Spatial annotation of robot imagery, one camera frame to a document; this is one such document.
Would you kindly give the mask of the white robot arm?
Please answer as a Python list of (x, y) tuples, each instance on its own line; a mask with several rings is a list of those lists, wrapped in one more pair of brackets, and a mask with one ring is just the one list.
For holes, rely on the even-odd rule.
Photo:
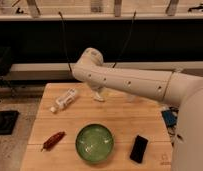
[(95, 48), (82, 53), (72, 73), (94, 89), (107, 87), (178, 108), (171, 171), (203, 171), (203, 77), (105, 67)]

